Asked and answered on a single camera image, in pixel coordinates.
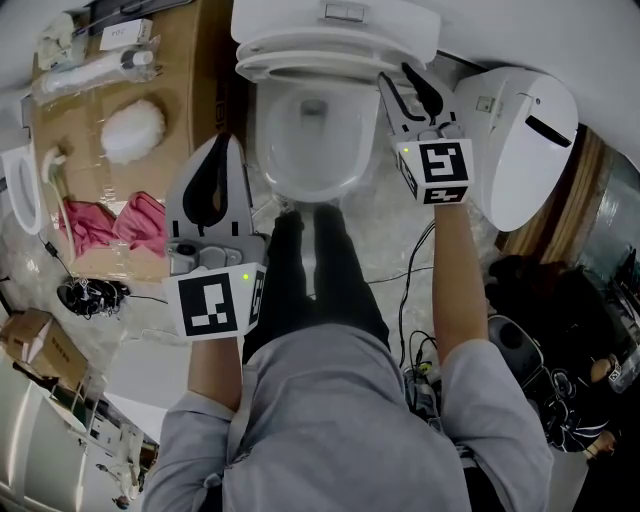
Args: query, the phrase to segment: white fluffy duster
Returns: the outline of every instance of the white fluffy duster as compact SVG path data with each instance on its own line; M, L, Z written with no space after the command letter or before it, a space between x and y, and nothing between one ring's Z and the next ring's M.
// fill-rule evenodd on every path
M102 129L102 147L114 164L128 164L147 156L162 141L162 112L153 103L139 100L113 114Z

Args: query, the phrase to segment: pink cloth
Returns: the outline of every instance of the pink cloth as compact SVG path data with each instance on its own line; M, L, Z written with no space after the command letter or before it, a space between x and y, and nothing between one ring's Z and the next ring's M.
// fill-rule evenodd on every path
M115 240L113 225L115 219L110 212L96 203L64 200L76 246L76 257L82 256L91 247L108 247ZM67 237L67 228L62 212L59 212L60 230Z
M131 244L131 249L143 246L164 258L167 232L164 227L164 206L145 192L131 196L113 226L113 234Z

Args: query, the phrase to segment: plastic bag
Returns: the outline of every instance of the plastic bag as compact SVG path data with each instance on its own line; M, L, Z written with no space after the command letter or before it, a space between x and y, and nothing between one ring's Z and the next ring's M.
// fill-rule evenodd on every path
M68 71L50 71L32 85L32 94L38 105L44 105L62 96L79 94L94 87L118 82L148 82L157 73L155 54L160 43L154 37L149 44L119 48L103 52L82 66Z

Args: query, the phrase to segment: toilet tank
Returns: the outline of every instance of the toilet tank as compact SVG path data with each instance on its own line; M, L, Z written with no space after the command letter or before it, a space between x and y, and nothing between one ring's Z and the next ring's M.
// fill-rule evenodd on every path
M402 0L235 0L231 36L238 43L296 27L342 27L387 37L423 63L438 49L440 15Z

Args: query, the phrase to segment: person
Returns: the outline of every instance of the person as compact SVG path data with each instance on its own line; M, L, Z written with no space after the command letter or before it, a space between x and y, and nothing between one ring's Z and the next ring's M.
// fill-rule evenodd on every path
M118 485L120 495L111 501L120 509L127 510L133 500L140 493L140 451L144 441L142 432L126 423L120 426L120 444L116 454L118 464L107 468L104 464L96 464L96 467L107 473Z
M442 432L412 414L389 330L340 211L314 212L315 293L301 216L276 219L262 311L246 336L192 346L143 510L546 509L552 456L488 337L464 205L435 208L433 314Z

